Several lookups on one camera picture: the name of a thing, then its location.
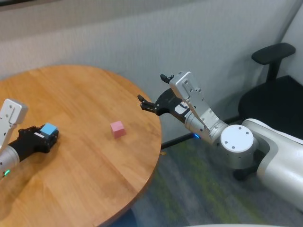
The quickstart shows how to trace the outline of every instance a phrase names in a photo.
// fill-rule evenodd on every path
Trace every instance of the table top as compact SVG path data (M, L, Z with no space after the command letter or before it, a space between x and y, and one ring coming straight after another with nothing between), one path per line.
M159 118L142 111L127 79L88 66L52 66L0 81L5 98L29 110L18 129L59 129L48 154L22 161L0 182L0 226L91 227L118 218L145 189L157 165ZM126 135L114 139L110 123Z

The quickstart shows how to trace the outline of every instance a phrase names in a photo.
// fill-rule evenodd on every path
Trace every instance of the chair leg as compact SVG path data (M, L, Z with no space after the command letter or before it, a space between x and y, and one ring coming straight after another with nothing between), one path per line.
M254 174L259 165L255 165L253 167L247 169L236 169L233 171L232 175L237 181L245 181L249 175Z

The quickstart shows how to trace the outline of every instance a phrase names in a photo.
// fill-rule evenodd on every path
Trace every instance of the white wall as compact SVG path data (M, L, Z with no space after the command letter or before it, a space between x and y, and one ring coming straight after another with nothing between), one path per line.
M0 77L53 64L118 72L156 100L161 73L190 70L226 119L261 67L250 55L281 39L297 0L55 0L0 8ZM163 141L187 133L171 116Z
M296 48L296 53L282 61L279 76L291 75L303 85L303 7L292 21L283 42Z

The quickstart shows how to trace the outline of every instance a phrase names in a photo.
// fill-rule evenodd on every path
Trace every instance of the floor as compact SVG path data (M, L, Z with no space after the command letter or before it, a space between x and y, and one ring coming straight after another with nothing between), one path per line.
M163 150L145 194L111 227L245 223L302 226L303 214L261 185L232 177L216 150L190 139Z

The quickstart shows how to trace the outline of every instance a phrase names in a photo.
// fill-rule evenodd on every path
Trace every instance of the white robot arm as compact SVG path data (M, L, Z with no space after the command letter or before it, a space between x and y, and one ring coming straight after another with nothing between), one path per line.
M157 115L171 113L201 139L216 144L233 169L258 165L257 176L276 194L303 210L303 140L247 119L242 125L227 125L205 102L202 89L191 72L161 79L170 85L156 103L138 96L141 108ZM262 153L260 161L256 152Z
M48 153L57 142L57 127L47 123L41 127L20 129L18 138L9 144L13 130L21 124L27 106L6 99L0 110L0 174L5 177L10 170L35 152Z

